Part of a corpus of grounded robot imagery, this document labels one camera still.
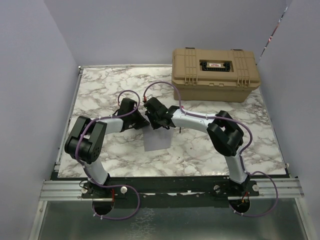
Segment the grey envelope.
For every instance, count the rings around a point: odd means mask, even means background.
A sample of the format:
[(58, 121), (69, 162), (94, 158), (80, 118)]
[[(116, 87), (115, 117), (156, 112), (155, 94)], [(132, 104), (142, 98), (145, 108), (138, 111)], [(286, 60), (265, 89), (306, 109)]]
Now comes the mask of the grey envelope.
[(145, 152), (164, 150), (171, 147), (173, 137), (172, 129), (152, 129), (148, 127), (144, 128), (142, 133)]

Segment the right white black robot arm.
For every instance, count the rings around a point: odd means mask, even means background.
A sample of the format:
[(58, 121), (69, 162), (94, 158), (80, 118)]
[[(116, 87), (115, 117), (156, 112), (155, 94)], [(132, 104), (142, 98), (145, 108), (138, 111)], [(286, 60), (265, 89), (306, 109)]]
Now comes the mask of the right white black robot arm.
[(241, 157), (244, 132), (226, 111), (204, 114), (174, 105), (167, 108), (155, 97), (145, 100), (144, 107), (153, 129), (188, 128), (208, 134), (215, 150), (224, 156), (227, 163), (230, 191), (236, 196), (247, 191), (250, 177)]

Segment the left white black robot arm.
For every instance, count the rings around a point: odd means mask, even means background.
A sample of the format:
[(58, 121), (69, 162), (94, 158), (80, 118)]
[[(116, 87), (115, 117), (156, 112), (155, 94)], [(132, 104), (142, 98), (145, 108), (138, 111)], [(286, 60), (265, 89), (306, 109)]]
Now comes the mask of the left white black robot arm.
[(139, 130), (150, 123), (138, 110), (138, 103), (130, 98), (122, 99), (119, 109), (109, 117), (91, 119), (79, 116), (68, 135), (64, 151), (84, 168), (97, 196), (106, 197), (111, 190), (110, 174), (99, 160), (105, 135), (126, 130)]

